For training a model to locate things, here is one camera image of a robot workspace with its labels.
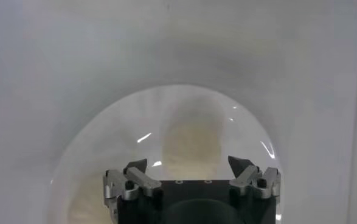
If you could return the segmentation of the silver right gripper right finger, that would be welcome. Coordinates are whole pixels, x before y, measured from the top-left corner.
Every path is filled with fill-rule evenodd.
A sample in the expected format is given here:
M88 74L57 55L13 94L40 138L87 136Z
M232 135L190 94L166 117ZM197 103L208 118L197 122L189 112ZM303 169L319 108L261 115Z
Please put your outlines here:
M261 200L280 197L281 173L277 168L268 167L263 173L251 160L234 156L228 156L228 163L235 177L229 186L240 196L252 192L253 197Z

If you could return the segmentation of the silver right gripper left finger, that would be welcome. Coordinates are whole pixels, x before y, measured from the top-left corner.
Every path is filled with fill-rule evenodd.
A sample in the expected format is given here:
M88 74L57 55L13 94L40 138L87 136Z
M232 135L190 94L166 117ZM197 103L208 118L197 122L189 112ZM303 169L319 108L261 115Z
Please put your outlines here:
M146 197L156 198L162 183L145 174L147 159L129 162L123 171L107 170L103 176L104 205L111 219L119 218L118 201L133 201L142 192Z

